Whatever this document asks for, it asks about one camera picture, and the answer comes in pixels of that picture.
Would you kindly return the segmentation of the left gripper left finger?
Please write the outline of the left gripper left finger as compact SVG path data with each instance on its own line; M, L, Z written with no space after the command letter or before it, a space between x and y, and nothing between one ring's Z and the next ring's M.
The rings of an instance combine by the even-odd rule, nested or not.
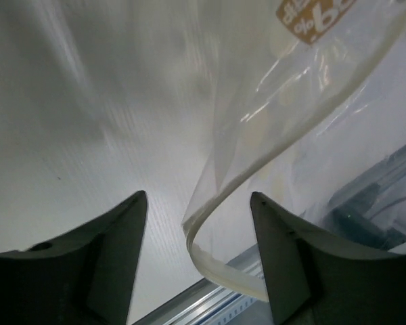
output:
M125 324L146 193L25 251L0 253L0 324Z

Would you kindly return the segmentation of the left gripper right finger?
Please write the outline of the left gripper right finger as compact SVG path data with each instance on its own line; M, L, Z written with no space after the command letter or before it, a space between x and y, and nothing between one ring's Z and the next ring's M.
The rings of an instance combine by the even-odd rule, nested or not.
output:
M406 255L357 244L250 198L276 324L406 324Z

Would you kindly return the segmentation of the clear zip top bag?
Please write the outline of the clear zip top bag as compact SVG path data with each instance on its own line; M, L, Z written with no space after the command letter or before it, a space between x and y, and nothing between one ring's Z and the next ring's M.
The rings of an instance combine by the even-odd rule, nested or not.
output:
M256 242L255 192L343 238L406 253L406 1L225 1L212 150L182 221L211 282Z

